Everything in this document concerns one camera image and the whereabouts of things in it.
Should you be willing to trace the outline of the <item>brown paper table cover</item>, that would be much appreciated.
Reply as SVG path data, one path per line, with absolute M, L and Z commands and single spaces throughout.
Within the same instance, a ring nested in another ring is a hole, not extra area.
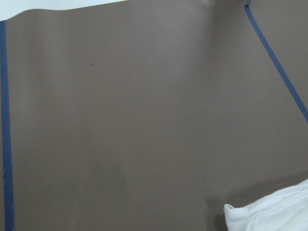
M 6 21 L 17 231 L 224 231 L 308 177 L 308 124 L 244 0 Z

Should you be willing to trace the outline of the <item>white long-sleeve printed shirt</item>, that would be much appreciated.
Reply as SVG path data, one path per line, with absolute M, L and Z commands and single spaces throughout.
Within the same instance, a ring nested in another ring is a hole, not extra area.
M 275 191 L 244 207 L 224 205 L 229 231 L 306 231 L 308 181 Z

